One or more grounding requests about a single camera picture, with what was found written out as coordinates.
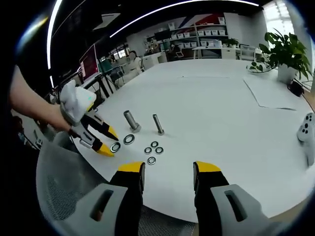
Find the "white plant pot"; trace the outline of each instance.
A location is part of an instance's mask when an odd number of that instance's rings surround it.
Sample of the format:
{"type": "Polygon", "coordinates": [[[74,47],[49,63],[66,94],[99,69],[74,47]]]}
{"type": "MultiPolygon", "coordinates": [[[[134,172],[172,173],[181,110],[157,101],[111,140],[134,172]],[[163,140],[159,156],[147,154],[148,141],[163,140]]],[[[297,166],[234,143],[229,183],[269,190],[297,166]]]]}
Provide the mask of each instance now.
{"type": "Polygon", "coordinates": [[[278,66],[278,81],[282,82],[286,85],[291,84],[292,80],[295,78],[297,73],[296,69],[292,67],[288,67],[287,65],[279,65],[278,66]]]}

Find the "led light strip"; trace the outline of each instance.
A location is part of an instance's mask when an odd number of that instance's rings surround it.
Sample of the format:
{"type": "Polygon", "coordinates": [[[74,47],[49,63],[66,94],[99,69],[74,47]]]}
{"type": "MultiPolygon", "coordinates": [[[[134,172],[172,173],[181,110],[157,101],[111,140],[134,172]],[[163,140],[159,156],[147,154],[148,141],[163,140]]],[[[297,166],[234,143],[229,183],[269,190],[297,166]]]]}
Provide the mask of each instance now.
{"type": "MultiPolygon", "coordinates": [[[[122,31],[124,28],[130,26],[131,24],[137,22],[138,20],[141,20],[142,18],[146,17],[146,16],[149,16],[153,13],[156,13],[158,11],[162,11],[164,9],[167,9],[169,7],[173,7],[173,6],[178,6],[178,5],[181,5],[181,4],[185,4],[185,3],[191,3],[191,2],[197,2],[197,1],[209,1],[209,0],[189,0],[189,1],[182,1],[182,2],[178,2],[178,3],[175,3],[175,4],[171,4],[171,5],[168,5],[168,6],[164,6],[164,7],[161,7],[157,10],[154,10],[154,11],[151,11],[143,16],[140,16],[139,18],[131,21],[130,23],[128,23],[127,25],[121,27],[119,30],[117,30],[115,33],[113,33],[111,36],[109,36],[110,38],[113,37],[114,35],[116,35],[117,33],[119,33],[120,31],[122,31]]],[[[250,5],[253,5],[253,6],[259,6],[258,4],[256,3],[252,3],[252,2],[249,2],[249,1],[243,1],[243,0],[222,0],[222,1],[234,1],[234,2],[240,2],[240,3],[245,3],[245,4],[250,4],[250,5]]]]}
{"type": "MultiPolygon", "coordinates": [[[[53,33],[53,27],[54,27],[54,23],[55,23],[55,20],[56,20],[56,16],[57,16],[57,13],[58,13],[58,10],[60,8],[60,5],[61,5],[62,1],[63,0],[57,0],[56,1],[56,4],[54,6],[54,9],[53,9],[53,12],[51,14],[50,21],[49,21],[48,34],[47,34],[47,65],[48,65],[48,69],[51,68],[51,64],[50,64],[51,36],[52,36],[52,33],[53,33]]],[[[51,83],[51,86],[54,87],[54,82],[53,82],[53,77],[52,76],[50,76],[50,83],[51,83]]]]}

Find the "washer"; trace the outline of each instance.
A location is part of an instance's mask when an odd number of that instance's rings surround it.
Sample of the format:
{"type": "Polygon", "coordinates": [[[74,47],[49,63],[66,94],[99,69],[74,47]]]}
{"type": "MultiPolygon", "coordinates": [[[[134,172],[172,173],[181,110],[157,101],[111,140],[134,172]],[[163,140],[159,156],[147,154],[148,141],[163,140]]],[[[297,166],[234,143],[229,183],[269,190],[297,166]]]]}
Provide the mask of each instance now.
{"type": "Polygon", "coordinates": [[[148,163],[148,165],[154,165],[156,163],[156,161],[157,161],[156,158],[151,156],[148,158],[147,163],[148,163]]]}
{"type": "Polygon", "coordinates": [[[125,138],[124,138],[124,144],[125,145],[129,145],[132,144],[134,141],[134,135],[133,134],[128,134],[125,138]]]}
{"type": "Polygon", "coordinates": [[[161,154],[161,153],[163,153],[164,152],[164,149],[162,148],[162,147],[157,147],[156,148],[156,154],[161,154]]]}
{"type": "Polygon", "coordinates": [[[150,154],[152,152],[152,148],[150,148],[150,147],[146,147],[145,149],[144,149],[144,153],[145,154],[150,154]]]}
{"type": "Polygon", "coordinates": [[[158,146],[158,142],[157,141],[153,141],[151,143],[151,147],[156,148],[158,146]]]}
{"type": "Polygon", "coordinates": [[[110,147],[110,151],[112,153],[116,153],[120,149],[121,146],[122,145],[120,143],[116,142],[110,147]]]}

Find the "potted plant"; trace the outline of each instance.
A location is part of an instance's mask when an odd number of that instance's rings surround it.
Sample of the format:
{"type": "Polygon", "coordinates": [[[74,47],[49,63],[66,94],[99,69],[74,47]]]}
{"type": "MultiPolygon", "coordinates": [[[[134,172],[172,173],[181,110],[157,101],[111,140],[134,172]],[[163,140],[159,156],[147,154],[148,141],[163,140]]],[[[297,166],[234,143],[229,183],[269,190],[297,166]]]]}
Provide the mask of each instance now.
{"type": "Polygon", "coordinates": [[[312,73],[309,70],[310,62],[305,56],[305,46],[296,35],[291,33],[282,35],[279,31],[277,32],[265,34],[265,41],[271,47],[269,49],[268,46],[259,44],[263,57],[257,62],[252,62],[249,69],[256,72],[266,72],[278,67],[278,81],[285,84],[290,84],[297,72],[299,73],[299,80],[301,80],[301,74],[309,79],[308,73],[310,75],[312,73]]]}
{"type": "Polygon", "coordinates": [[[224,43],[229,47],[229,48],[236,48],[238,45],[238,40],[235,38],[228,38],[224,41],[224,43]]]}

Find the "white paper sheet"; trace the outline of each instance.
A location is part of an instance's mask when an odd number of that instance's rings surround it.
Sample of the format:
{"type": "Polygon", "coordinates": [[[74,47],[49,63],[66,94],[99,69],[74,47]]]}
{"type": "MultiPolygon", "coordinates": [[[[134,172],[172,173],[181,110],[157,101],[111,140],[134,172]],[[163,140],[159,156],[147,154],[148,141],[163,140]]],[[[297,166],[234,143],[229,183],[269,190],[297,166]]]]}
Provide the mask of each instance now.
{"type": "Polygon", "coordinates": [[[291,93],[285,84],[274,80],[246,76],[244,82],[260,107],[296,111],[300,100],[303,99],[291,93]]]}

